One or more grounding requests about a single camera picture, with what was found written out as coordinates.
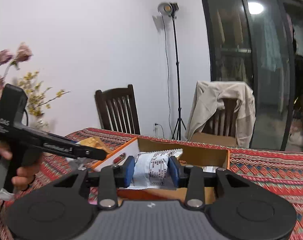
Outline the person's left hand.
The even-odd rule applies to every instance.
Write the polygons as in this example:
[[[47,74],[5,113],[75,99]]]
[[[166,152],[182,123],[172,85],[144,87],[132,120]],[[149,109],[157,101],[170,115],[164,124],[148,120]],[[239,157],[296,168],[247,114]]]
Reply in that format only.
[[[11,160],[12,152],[10,150],[9,145],[0,140],[0,155],[6,159]],[[33,183],[36,174],[40,171],[40,166],[43,161],[43,153],[40,154],[37,161],[32,163],[29,166],[21,166],[17,169],[16,174],[17,176],[11,179],[12,184],[14,187],[19,191],[26,191],[30,185]]]

